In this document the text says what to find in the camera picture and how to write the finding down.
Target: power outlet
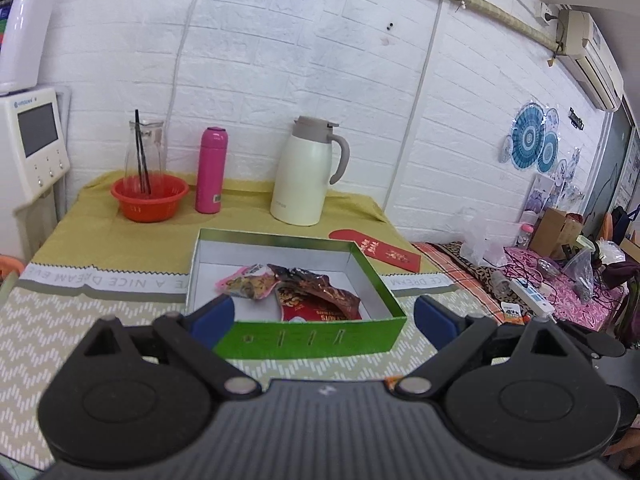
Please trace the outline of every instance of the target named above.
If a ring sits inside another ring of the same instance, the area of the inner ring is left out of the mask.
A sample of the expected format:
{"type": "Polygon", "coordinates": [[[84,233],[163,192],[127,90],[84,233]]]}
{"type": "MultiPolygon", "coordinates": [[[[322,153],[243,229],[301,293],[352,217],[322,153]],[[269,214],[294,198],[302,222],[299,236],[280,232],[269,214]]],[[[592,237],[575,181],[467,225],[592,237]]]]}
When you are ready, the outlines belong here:
{"type": "Polygon", "coordinates": [[[536,19],[538,20],[540,25],[545,25],[546,27],[548,27],[549,25],[551,25],[552,20],[546,19],[545,14],[550,14],[551,16],[554,15],[546,3],[540,2],[540,6],[536,9],[536,19]]]}

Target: green box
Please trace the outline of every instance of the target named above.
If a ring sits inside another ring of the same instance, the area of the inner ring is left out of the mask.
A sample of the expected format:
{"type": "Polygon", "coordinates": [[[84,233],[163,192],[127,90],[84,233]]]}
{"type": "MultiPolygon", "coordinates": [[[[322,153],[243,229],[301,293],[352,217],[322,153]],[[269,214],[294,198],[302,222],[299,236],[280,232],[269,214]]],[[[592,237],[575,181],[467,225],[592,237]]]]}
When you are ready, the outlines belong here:
{"type": "Polygon", "coordinates": [[[387,352],[406,316],[353,242],[201,229],[191,262],[187,313],[218,293],[215,283],[241,266],[275,264],[327,274],[360,298],[362,320],[283,322],[274,294],[234,298],[236,322],[215,347],[228,359],[299,359],[387,352]]]}

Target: plastic jar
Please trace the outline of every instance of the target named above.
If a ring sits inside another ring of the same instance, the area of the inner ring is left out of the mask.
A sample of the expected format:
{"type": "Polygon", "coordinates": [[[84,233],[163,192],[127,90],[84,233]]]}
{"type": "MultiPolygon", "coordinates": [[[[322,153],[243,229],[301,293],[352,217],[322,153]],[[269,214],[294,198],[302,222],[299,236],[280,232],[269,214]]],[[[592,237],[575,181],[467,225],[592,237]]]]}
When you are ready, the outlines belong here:
{"type": "Polygon", "coordinates": [[[518,239],[516,240],[516,247],[520,247],[521,249],[526,249],[529,245],[529,241],[531,240],[531,235],[533,234],[533,225],[531,224],[522,224],[520,226],[520,232],[518,233],[518,239]]]}

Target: red envelope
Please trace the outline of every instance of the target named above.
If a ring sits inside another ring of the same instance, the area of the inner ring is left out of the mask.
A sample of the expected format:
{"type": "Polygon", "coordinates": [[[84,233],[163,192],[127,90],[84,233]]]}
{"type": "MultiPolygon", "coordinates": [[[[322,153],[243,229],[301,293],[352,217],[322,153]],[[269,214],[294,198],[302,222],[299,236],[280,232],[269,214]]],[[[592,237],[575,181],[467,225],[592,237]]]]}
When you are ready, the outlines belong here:
{"type": "Polygon", "coordinates": [[[420,272],[420,254],[405,251],[400,247],[385,244],[359,231],[353,229],[338,229],[329,234],[331,240],[346,240],[356,242],[360,250],[368,256],[380,262],[400,267],[410,272],[420,272]]]}

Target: chair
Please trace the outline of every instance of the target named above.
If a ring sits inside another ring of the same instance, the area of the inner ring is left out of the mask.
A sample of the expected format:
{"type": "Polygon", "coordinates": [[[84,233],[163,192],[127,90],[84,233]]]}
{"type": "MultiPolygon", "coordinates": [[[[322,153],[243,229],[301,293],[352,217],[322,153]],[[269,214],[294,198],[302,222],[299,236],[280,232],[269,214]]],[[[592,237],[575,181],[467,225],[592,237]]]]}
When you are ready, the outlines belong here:
{"type": "Polygon", "coordinates": [[[613,217],[611,213],[605,213],[602,227],[598,233],[598,240],[608,240],[613,238],[613,217]]]}

